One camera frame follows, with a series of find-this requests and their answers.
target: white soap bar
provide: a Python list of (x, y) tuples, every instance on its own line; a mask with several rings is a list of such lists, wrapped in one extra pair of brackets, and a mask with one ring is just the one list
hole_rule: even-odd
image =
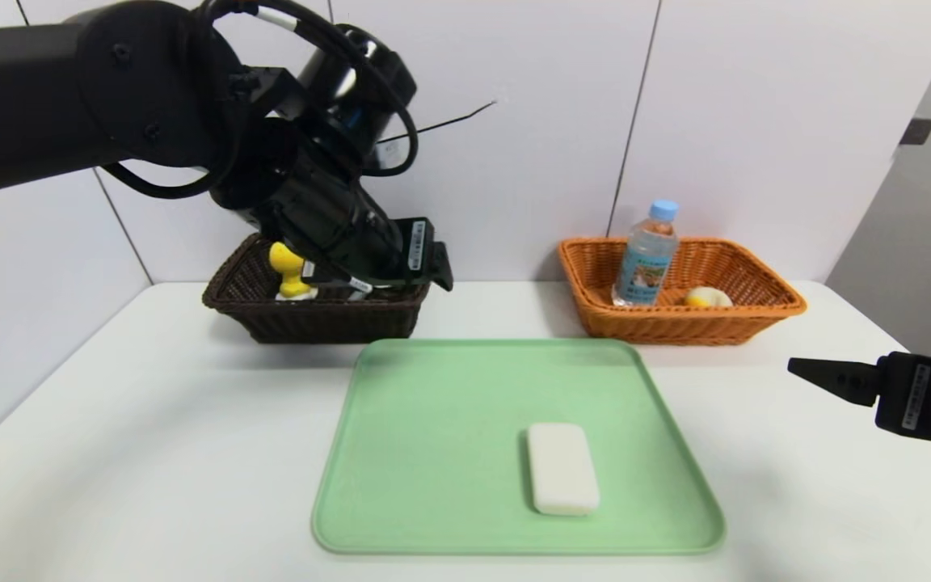
[(553, 516), (587, 516), (598, 508), (598, 482), (583, 428), (532, 424), (527, 430), (533, 506)]

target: tabletop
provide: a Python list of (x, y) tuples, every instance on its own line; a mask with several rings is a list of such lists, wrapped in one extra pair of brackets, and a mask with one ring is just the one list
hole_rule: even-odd
[[(346, 556), (310, 513), (361, 346), (134, 299), (0, 426), (0, 582), (931, 580), (931, 443), (786, 372), (901, 346), (834, 292), (744, 346), (638, 346), (727, 517), (694, 557)], [(416, 338), (581, 336), (562, 283), (433, 290)]]

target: dark brown wicker basket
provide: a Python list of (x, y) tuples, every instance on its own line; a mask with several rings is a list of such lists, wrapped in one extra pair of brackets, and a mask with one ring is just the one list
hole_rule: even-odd
[(322, 289), (305, 302), (275, 301), (281, 276), (268, 264), (271, 243), (254, 234), (214, 273), (204, 305), (226, 314), (262, 344), (366, 344), (407, 338), (428, 285), (377, 289), (348, 302), (351, 290)]

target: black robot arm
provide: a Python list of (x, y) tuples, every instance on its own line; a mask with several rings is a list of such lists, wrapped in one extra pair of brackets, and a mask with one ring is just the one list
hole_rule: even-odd
[[(284, 12), (318, 48), (300, 78), (247, 67), (213, 28), (233, 12)], [(200, 192), (325, 272), (370, 285), (451, 289), (443, 243), (424, 217), (390, 220), (361, 187), (414, 161), (415, 82), (367, 32), (288, 0), (206, 0), (194, 11), (122, 2), (51, 26), (0, 29), (0, 188), (96, 166), (147, 196)], [(392, 115), (410, 151), (373, 161)], [(199, 167), (183, 187), (123, 166)]]
[(876, 365), (790, 358), (791, 373), (853, 404), (875, 406), (875, 424), (901, 436), (931, 440), (931, 357), (901, 352)]

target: orange wicker basket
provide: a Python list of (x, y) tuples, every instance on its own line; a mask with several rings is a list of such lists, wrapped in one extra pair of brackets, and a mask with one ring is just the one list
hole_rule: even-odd
[[(597, 338), (632, 344), (735, 345), (807, 310), (804, 298), (756, 255), (719, 238), (683, 238), (656, 305), (618, 308), (609, 292), (626, 247), (624, 238), (573, 238), (558, 246), (580, 322)], [(688, 291), (701, 286), (724, 291), (735, 306), (684, 306)]]

